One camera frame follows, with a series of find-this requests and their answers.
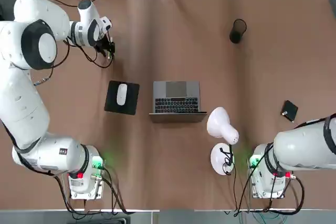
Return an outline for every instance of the black cup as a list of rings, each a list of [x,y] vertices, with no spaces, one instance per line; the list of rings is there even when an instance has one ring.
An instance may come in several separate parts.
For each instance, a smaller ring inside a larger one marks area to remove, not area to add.
[[[233,22],[233,27],[230,32],[230,40],[234,44],[238,44],[243,37],[244,32],[246,32],[247,25],[242,19],[236,19]]]

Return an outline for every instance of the computer mouse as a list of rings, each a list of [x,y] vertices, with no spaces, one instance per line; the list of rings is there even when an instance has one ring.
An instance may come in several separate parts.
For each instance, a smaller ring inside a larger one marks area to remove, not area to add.
[[[120,84],[117,92],[117,104],[123,106],[126,101],[127,85],[125,83]]]

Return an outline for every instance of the table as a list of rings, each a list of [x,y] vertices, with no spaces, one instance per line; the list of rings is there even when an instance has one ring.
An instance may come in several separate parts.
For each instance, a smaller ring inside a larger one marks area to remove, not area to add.
[[[335,111],[336,27],[328,0],[97,0],[95,5],[113,23],[112,67],[101,70],[71,49],[38,92],[50,113],[50,132],[94,145],[115,168],[127,209],[235,208],[233,177],[217,175],[210,165],[210,151],[220,140],[207,134],[207,118],[193,124],[151,123],[155,80],[199,80],[202,109],[226,108],[241,135],[234,146],[238,199],[246,181],[245,159],[257,144]],[[79,19],[76,8],[62,8],[70,19]],[[228,39],[236,18],[248,26],[239,45]],[[61,60],[62,43],[58,50]],[[33,71],[33,79],[47,74]],[[140,84],[135,116],[103,110],[110,80]],[[284,100],[299,107],[295,124],[279,115]],[[64,209],[56,182],[15,165],[3,128],[0,136],[6,174],[0,209]],[[296,175],[306,188],[304,208],[336,209],[334,171]],[[251,201],[254,209],[267,204]],[[102,200],[87,202],[87,209],[110,206],[107,188]],[[273,207],[294,208],[292,193]]]

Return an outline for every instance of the mouse pad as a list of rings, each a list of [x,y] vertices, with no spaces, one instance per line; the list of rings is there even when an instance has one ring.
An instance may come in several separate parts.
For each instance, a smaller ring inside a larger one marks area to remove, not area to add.
[[[124,105],[117,104],[117,93],[120,84],[127,85],[126,100]],[[110,81],[107,90],[104,110],[108,112],[116,112],[128,115],[135,115],[138,103],[140,85],[130,82]]]

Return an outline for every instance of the white desk lamp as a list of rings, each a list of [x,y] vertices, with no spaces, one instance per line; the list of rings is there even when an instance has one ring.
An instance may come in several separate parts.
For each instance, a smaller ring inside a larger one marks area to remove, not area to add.
[[[228,165],[229,158],[232,155],[232,163],[234,157],[231,150],[231,145],[238,142],[239,133],[230,125],[230,119],[223,107],[218,107],[210,114],[206,128],[209,135],[217,138],[224,138],[229,145],[224,143],[216,144],[210,155],[211,165],[216,173],[227,175],[233,169],[233,164]]]

